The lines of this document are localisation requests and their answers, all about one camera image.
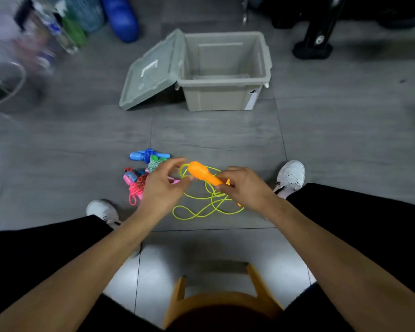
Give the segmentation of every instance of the sock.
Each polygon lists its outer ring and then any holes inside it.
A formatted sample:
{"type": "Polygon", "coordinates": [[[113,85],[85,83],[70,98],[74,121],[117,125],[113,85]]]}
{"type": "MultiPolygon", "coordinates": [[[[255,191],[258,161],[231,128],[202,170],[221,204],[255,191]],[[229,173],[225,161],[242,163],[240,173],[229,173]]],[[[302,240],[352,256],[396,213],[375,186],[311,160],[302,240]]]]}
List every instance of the sock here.
{"type": "Polygon", "coordinates": [[[286,199],[294,192],[295,190],[292,189],[290,186],[283,186],[280,190],[277,191],[277,196],[279,196],[280,198],[286,199]]]}

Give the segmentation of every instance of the blue basket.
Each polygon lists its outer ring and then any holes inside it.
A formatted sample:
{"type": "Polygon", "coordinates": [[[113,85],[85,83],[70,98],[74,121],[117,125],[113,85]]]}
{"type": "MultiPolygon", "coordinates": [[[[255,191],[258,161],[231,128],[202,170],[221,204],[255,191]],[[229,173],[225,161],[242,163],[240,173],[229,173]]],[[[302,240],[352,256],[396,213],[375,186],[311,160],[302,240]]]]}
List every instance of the blue basket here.
{"type": "Polygon", "coordinates": [[[65,0],[80,27],[90,33],[104,24],[104,14],[99,0],[65,0]]]}

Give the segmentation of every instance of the person's left hand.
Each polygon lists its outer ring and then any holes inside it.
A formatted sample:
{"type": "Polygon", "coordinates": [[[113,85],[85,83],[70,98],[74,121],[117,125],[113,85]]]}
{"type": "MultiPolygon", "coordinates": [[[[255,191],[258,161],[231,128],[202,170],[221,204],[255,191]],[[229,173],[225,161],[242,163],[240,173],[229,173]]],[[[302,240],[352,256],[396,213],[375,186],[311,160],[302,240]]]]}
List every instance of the person's left hand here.
{"type": "Polygon", "coordinates": [[[186,158],[170,158],[162,162],[146,178],[143,198],[138,211],[154,214],[161,220],[182,197],[194,177],[183,178],[177,184],[168,181],[169,173],[186,162],[186,158]]]}

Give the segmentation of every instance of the black pants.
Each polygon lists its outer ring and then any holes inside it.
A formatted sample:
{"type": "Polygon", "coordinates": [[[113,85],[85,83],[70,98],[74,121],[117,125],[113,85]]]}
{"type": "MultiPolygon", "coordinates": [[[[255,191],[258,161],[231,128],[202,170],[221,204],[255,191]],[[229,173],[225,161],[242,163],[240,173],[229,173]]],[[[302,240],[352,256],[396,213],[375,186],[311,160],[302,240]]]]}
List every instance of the black pants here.
{"type": "MultiPolygon", "coordinates": [[[[319,184],[305,185],[288,201],[415,292],[414,205],[319,184]]],[[[0,312],[111,231],[95,216],[1,231],[0,312]]],[[[280,324],[284,330],[311,326],[350,330],[316,283],[286,308],[280,324]]],[[[104,329],[158,330],[101,295],[79,331],[104,329]]]]}

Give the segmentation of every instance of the white shoe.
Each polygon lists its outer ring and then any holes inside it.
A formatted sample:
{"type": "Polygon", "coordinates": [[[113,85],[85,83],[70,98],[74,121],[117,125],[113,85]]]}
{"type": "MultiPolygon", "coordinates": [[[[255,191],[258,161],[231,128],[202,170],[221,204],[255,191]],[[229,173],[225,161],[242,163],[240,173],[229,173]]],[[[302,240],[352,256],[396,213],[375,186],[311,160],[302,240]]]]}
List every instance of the white shoe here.
{"type": "Polygon", "coordinates": [[[114,206],[107,201],[94,200],[86,207],[87,216],[97,216],[113,229],[118,228],[122,223],[119,219],[119,214],[114,206]]]}
{"type": "Polygon", "coordinates": [[[306,170],[300,161],[289,161],[283,165],[277,176],[277,185],[273,189],[278,194],[283,188],[290,187],[298,191],[304,184],[306,170]]]}

